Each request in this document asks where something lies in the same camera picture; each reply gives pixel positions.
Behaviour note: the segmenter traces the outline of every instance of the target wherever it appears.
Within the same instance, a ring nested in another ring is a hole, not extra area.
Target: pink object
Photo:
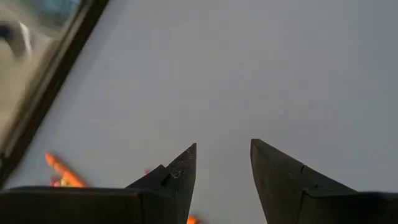
[[[51,186],[53,186],[53,187],[59,187],[59,186],[54,186],[55,185],[55,183],[60,183],[60,177],[57,177],[57,176],[52,176],[51,177],[51,181],[50,181],[50,183],[51,183]]]
[[[61,183],[59,181],[54,182],[53,187],[61,187]]]

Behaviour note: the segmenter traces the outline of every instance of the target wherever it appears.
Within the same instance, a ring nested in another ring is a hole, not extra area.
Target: white surface
[[[44,151],[124,187],[198,143],[192,212],[264,223],[261,138],[357,190],[398,192],[396,1],[112,0],[9,186]]]

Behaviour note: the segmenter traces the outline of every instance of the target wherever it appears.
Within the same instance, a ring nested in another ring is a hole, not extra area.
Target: black metal jaw
[[[259,139],[251,163],[268,224],[398,223],[398,194],[357,192]]]
[[[0,193],[0,223],[186,224],[196,144],[125,189],[19,187]]]

